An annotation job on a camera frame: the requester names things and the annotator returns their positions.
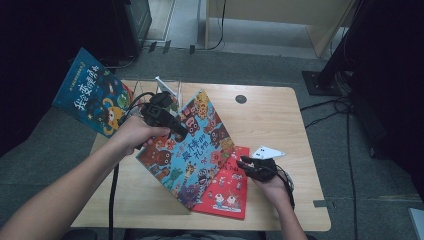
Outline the black metal stand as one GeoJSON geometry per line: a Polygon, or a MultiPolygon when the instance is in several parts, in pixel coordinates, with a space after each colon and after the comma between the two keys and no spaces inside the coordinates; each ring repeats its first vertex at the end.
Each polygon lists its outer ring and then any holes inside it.
{"type": "Polygon", "coordinates": [[[318,25],[307,25],[306,30],[318,57],[322,57],[340,28],[348,29],[339,45],[332,52],[327,64],[321,71],[303,71],[302,77],[310,95],[341,96],[341,89],[336,75],[343,65],[350,66],[353,60],[346,55],[346,43],[349,30],[357,19],[359,11],[366,0],[337,0],[339,5],[333,10],[334,17],[318,25]]]}

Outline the white object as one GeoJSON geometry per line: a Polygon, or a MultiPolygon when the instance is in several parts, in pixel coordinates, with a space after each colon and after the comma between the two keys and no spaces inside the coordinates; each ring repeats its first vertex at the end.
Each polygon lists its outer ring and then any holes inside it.
{"type": "Polygon", "coordinates": [[[417,240],[424,240],[424,210],[409,208],[408,211],[417,240]]]}

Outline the person's right hand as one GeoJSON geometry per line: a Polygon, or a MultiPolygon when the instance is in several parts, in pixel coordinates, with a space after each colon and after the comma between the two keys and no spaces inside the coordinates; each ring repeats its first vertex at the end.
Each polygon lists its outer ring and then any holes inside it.
{"type": "Polygon", "coordinates": [[[290,208],[290,198],[283,181],[279,177],[274,177],[268,182],[255,180],[254,183],[263,191],[266,198],[274,207],[290,208]]]}

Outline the red picture book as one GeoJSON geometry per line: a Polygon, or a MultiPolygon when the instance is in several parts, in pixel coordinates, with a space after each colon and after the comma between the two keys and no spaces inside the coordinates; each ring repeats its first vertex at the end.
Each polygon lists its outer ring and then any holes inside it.
{"type": "Polygon", "coordinates": [[[247,176],[237,162],[248,156],[250,149],[236,146],[202,195],[193,211],[244,220],[247,202],[247,176]]]}

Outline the dark blue picture book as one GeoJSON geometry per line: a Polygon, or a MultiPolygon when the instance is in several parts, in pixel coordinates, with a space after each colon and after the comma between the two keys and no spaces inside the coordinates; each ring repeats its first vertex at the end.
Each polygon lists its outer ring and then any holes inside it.
{"type": "Polygon", "coordinates": [[[52,105],[110,137],[132,101],[133,91],[81,48],[52,105]]]}

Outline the clear acrylic book rack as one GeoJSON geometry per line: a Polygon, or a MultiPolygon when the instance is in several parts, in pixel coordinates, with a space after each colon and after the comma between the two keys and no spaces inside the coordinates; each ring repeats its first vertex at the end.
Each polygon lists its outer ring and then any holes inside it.
{"type": "Polygon", "coordinates": [[[161,80],[159,77],[150,81],[123,80],[123,83],[133,91],[134,97],[145,92],[161,93],[163,92],[161,90],[163,84],[167,84],[174,91],[178,88],[182,88],[182,83],[180,81],[165,81],[161,80]]]}

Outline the dark curtain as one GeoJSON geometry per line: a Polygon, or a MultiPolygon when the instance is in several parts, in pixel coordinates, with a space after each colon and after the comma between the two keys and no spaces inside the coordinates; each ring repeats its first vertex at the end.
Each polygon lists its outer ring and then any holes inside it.
{"type": "Polygon", "coordinates": [[[424,0],[364,0],[346,50],[353,91],[383,127],[375,144],[424,201],[424,0]]]}
{"type": "Polygon", "coordinates": [[[112,0],[0,0],[0,157],[25,141],[80,48],[116,59],[112,0]]]}

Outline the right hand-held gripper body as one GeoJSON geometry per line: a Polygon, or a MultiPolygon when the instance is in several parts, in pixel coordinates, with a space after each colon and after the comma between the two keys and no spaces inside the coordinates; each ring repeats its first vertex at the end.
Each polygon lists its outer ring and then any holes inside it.
{"type": "Polygon", "coordinates": [[[269,182],[277,174],[275,158],[284,156],[285,153],[266,146],[259,147],[252,155],[253,170],[250,177],[260,182],[269,182]]]}

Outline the person's left hand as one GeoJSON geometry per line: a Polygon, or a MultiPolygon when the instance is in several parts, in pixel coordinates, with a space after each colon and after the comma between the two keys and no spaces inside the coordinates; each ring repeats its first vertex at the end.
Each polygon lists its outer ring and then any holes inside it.
{"type": "Polygon", "coordinates": [[[130,155],[137,147],[152,145],[155,138],[169,133],[167,127],[148,126],[141,117],[131,116],[108,140],[107,145],[120,154],[130,155]]]}

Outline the light wooden furniture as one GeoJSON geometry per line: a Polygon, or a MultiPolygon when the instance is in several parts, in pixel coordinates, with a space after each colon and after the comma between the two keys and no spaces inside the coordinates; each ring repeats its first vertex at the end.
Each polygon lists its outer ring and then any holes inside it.
{"type": "Polygon", "coordinates": [[[210,18],[300,24],[322,57],[359,0],[206,0],[205,47],[210,18]]]}

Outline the black cabinet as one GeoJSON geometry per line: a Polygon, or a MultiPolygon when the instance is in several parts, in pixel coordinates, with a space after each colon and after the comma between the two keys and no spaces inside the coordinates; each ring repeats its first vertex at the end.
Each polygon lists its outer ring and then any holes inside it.
{"type": "Polygon", "coordinates": [[[137,57],[152,17],[148,0],[112,0],[118,36],[125,57],[137,57]]]}

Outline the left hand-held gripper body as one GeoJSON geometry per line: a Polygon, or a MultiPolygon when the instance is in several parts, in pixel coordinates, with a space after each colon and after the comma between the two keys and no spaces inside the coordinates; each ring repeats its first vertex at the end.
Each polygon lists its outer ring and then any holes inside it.
{"type": "Polygon", "coordinates": [[[141,104],[140,114],[149,126],[171,127],[177,111],[177,93],[159,76],[155,77],[157,92],[141,104]]]}

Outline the colourful monster picture book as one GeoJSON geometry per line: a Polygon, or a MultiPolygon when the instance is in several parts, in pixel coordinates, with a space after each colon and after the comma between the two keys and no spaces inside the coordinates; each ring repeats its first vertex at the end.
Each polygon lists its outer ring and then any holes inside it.
{"type": "Polygon", "coordinates": [[[234,143],[205,90],[179,111],[174,133],[142,149],[139,162],[186,208],[193,208],[234,150],[234,143]]]}

